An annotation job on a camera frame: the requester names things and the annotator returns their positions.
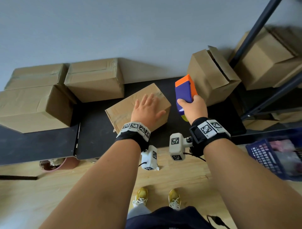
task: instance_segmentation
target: light wood flooring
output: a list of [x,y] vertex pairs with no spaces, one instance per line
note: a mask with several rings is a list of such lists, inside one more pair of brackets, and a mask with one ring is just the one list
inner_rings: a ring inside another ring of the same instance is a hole
[[[73,170],[41,172],[38,162],[0,167],[1,175],[37,176],[37,181],[0,181],[0,229],[38,228],[81,176],[94,164],[82,161]],[[182,207],[195,206],[201,215],[217,215],[236,228],[218,191],[207,164],[187,155],[184,162],[173,161],[167,148],[159,149],[159,171],[138,170],[132,199],[137,189],[147,186],[147,207],[155,210],[168,205],[168,193],[176,188]],[[290,182],[302,194],[302,182]]]

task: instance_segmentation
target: sneaker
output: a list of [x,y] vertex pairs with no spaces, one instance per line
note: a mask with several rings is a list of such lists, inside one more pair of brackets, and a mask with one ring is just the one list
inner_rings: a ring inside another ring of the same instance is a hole
[[180,210],[180,204],[181,204],[181,200],[180,200],[180,196],[179,194],[175,191],[175,189],[172,189],[169,193],[169,207],[173,208],[174,210]]
[[146,206],[146,202],[148,200],[148,189],[142,187],[138,190],[135,200],[132,202],[133,207],[137,207],[139,204],[144,204]]

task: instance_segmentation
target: black power cord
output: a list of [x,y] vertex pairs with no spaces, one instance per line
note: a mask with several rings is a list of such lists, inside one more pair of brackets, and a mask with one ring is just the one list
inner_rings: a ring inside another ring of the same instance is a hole
[[209,222],[209,224],[212,226],[211,222],[210,222],[210,219],[209,217],[217,224],[217,225],[220,225],[220,226],[224,226],[226,227],[227,229],[230,229],[223,221],[222,219],[220,219],[220,217],[218,216],[213,216],[213,215],[207,215],[207,220]]
[[201,159],[201,160],[203,160],[204,162],[206,162],[206,160],[205,159],[203,159],[203,158],[201,158],[201,157],[198,157],[199,159]]
[[143,162],[143,163],[141,163],[138,167],[140,167],[142,164],[147,164],[147,162]]

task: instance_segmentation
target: wall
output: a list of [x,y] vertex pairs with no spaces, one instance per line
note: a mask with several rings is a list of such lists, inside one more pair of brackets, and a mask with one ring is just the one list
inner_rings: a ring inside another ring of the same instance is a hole
[[[230,54],[268,0],[0,2],[0,90],[17,67],[120,57],[126,83],[183,76],[207,45]],[[302,26],[283,0],[270,23]]]

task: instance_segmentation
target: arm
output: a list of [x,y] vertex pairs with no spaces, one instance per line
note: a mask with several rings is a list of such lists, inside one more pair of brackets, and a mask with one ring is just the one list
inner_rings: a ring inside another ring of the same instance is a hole
[[[137,100],[131,121],[151,128],[165,111],[155,113],[153,94]],[[115,142],[75,184],[40,229],[124,228],[134,188],[140,147],[132,139]]]
[[[190,124],[207,117],[203,99],[178,100]],[[302,196],[227,139],[208,144],[204,156],[238,228],[296,228],[302,225]]]

